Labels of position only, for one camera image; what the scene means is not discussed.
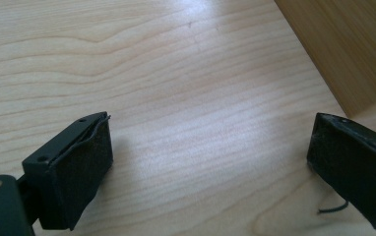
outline wooden table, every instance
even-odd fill
[[[343,200],[307,168],[314,117],[344,113],[272,0],[0,2],[0,174],[104,110],[112,169],[36,235],[376,235],[317,215]]]

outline black wire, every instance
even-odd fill
[[[327,209],[319,209],[318,213],[319,214],[322,214],[322,213],[333,213],[333,212],[341,211],[342,209],[345,209],[346,207],[348,207],[348,200],[346,200],[343,205],[338,206],[338,207],[327,208]]]

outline wooden surface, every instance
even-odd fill
[[[276,0],[348,116],[376,104],[376,0]]]
[[[0,174],[106,110],[114,164],[76,229],[376,235],[306,166],[344,115],[273,1],[0,2]]]

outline wooden panel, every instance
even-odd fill
[[[273,1],[0,1],[0,174],[106,110],[114,164],[73,232],[376,235],[306,165],[344,115]]]
[[[376,0],[276,0],[347,115],[376,103]]]

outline black clamp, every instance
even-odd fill
[[[0,235],[73,230],[112,165],[109,116],[83,117],[23,161],[19,180],[0,175]]]
[[[349,119],[318,113],[307,160],[376,229],[376,133]]]

